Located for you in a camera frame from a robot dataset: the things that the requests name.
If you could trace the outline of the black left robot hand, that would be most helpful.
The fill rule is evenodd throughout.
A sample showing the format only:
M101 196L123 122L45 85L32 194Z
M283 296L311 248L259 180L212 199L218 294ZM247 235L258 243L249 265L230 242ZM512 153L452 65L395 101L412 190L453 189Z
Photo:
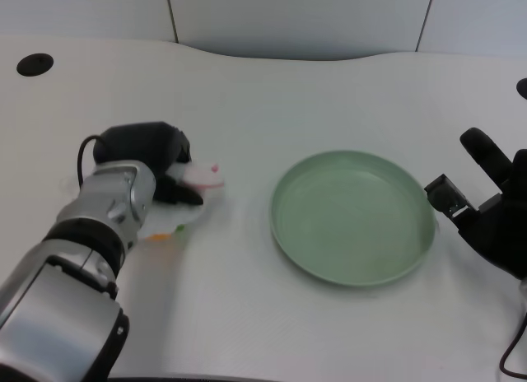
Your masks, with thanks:
M174 163L191 161L190 143L178 128L164 122L132 123L104 131L93 150L97 164L132 160L145 164L154 174L153 199L159 203L203 205L202 196L168 174Z

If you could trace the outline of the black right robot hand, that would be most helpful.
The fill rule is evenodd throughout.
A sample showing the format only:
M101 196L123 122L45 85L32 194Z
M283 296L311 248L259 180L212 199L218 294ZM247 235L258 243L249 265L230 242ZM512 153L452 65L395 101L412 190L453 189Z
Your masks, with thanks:
M475 208L457 187L440 175L425 187L428 202L458 229L463 240L492 265L526 279L526 150L509 160L482 130L471 128L460 142L500 189Z

